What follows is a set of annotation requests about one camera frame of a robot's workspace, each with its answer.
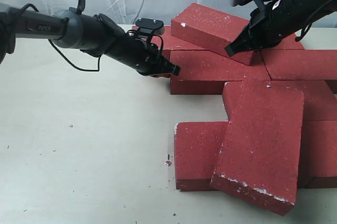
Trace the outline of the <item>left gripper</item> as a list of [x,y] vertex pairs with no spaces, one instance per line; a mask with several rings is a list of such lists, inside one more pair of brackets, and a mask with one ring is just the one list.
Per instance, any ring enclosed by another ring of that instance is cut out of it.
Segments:
[[109,45],[105,55],[147,77],[170,78],[181,71],[180,66],[159,56],[158,49],[146,48],[143,41],[127,33]]

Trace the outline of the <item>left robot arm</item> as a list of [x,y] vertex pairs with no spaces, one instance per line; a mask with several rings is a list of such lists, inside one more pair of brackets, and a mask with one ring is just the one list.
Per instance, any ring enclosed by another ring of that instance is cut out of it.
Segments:
[[45,15],[33,4],[22,8],[1,4],[1,59],[14,52],[17,38],[34,38],[48,40],[56,51],[78,49],[97,59],[106,55],[142,76],[180,73],[180,67],[162,54],[163,47],[151,42],[162,22],[147,32],[142,27],[125,32],[104,14],[88,16],[82,11],[78,7]]

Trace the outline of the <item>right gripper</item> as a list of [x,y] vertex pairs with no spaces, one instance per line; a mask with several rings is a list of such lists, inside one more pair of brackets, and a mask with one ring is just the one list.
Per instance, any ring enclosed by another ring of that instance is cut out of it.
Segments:
[[238,37],[224,47],[229,57],[241,52],[277,46],[283,39],[307,25],[313,7],[301,0],[276,0],[256,8]]

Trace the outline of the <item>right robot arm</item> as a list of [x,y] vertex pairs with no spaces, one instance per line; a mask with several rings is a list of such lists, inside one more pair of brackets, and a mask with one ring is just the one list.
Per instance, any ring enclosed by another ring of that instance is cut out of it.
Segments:
[[297,31],[301,32],[295,38],[299,42],[314,22],[336,12],[336,0],[232,0],[232,6],[250,2],[257,8],[238,37],[225,47],[230,57],[275,47]]

